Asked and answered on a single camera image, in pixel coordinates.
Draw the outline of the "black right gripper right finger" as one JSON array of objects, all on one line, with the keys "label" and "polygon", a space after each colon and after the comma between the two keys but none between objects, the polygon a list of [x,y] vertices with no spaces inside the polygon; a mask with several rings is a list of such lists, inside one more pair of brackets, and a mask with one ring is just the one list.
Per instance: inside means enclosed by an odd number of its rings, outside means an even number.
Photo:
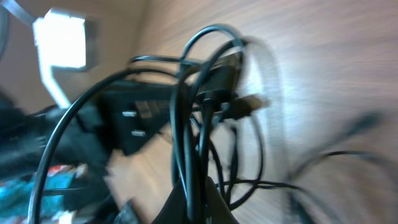
[{"label": "black right gripper right finger", "polygon": [[206,178],[206,203],[208,207],[208,223],[238,224],[227,204],[218,192],[211,177]]}]

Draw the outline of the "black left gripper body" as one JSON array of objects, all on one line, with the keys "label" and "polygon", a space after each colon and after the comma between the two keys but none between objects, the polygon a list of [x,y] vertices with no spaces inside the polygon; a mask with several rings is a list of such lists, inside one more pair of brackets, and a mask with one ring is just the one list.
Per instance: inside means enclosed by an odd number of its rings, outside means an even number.
[{"label": "black left gripper body", "polygon": [[138,152],[170,121],[173,85],[122,80],[98,95],[98,107],[114,148]]}]

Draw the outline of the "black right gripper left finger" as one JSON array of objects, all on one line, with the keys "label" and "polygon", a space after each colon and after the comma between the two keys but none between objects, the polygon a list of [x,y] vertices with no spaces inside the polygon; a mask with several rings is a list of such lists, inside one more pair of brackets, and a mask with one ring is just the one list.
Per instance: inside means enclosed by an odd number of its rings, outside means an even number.
[{"label": "black right gripper left finger", "polygon": [[173,187],[169,197],[152,224],[189,224],[185,194],[181,182]]}]

